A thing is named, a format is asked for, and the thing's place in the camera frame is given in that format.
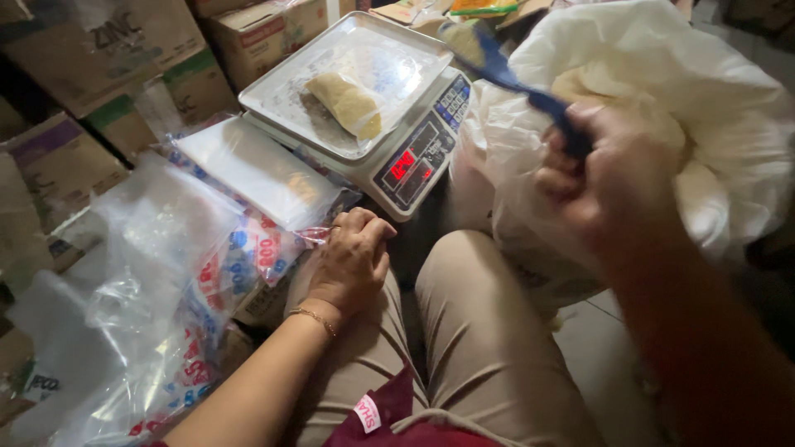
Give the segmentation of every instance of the blue scoop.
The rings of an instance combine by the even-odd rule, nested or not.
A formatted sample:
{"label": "blue scoop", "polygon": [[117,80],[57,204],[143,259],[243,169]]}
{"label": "blue scoop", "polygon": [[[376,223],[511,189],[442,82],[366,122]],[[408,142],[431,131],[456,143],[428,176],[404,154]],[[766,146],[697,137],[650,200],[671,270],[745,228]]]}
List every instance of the blue scoop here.
{"label": "blue scoop", "polygon": [[[461,38],[461,34],[459,34],[458,38],[454,39],[453,34],[449,33],[452,27],[467,29],[467,33],[471,37]],[[459,28],[456,31],[463,33],[463,29]],[[555,126],[566,137],[564,152],[569,157],[583,160],[593,151],[590,137],[575,129],[572,122],[568,120],[568,116],[566,116],[568,104],[549,93],[538,91],[519,82],[516,74],[508,67],[508,59],[499,51],[497,41],[474,27],[456,23],[443,24],[439,28],[439,38],[447,44],[456,60],[467,70],[498,87],[527,94],[530,105],[551,116]]]}

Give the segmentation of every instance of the gold bracelet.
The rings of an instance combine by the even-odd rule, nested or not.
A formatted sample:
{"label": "gold bracelet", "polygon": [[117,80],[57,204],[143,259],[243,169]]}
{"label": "gold bracelet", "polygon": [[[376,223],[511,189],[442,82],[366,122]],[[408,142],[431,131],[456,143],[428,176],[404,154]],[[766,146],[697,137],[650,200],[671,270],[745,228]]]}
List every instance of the gold bracelet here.
{"label": "gold bracelet", "polygon": [[302,307],[296,307],[295,309],[291,310],[289,315],[296,315],[298,313],[300,313],[301,315],[309,315],[310,317],[314,318],[319,323],[321,323],[323,326],[325,326],[328,333],[330,333],[332,336],[337,336],[337,331],[334,330],[331,323],[326,321],[326,319],[321,317],[320,315],[314,313],[311,310],[304,309]]}

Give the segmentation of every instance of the red digital readout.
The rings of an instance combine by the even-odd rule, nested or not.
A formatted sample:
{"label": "red digital readout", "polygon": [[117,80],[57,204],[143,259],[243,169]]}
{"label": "red digital readout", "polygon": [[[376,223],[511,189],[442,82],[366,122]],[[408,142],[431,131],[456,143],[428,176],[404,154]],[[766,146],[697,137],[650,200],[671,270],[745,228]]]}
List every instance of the red digital readout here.
{"label": "red digital readout", "polygon": [[411,165],[414,164],[414,155],[411,153],[410,150],[406,150],[403,155],[395,162],[394,165],[390,168],[392,175],[395,176],[396,179],[400,180],[405,176],[405,173],[409,171]]}

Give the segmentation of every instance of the woman's left hand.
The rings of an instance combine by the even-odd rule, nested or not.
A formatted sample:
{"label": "woman's left hand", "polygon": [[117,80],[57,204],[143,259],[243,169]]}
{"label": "woman's left hand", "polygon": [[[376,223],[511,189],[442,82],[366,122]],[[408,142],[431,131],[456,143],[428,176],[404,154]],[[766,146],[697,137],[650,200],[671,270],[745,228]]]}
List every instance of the woman's left hand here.
{"label": "woman's left hand", "polygon": [[318,266],[301,307],[338,328],[374,303],[390,268],[386,240],[398,232],[363,208],[340,213],[328,243],[320,248]]}

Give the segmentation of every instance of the hand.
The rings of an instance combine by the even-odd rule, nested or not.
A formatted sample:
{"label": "hand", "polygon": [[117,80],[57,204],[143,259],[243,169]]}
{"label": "hand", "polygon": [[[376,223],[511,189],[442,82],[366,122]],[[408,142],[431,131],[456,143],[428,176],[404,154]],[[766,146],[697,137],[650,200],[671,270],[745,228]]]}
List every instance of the hand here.
{"label": "hand", "polygon": [[621,269],[656,248],[692,245],[673,190],[675,154],[618,109],[576,103],[567,114],[591,135],[594,150],[582,166],[564,154],[563,134],[548,131],[549,152],[535,183],[603,268]]}
{"label": "hand", "polygon": [[386,240],[397,233],[366,209],[340,213],[328,243],[319,249],[317,270],[301,306],[339,327],[372,304],[390,268]]}

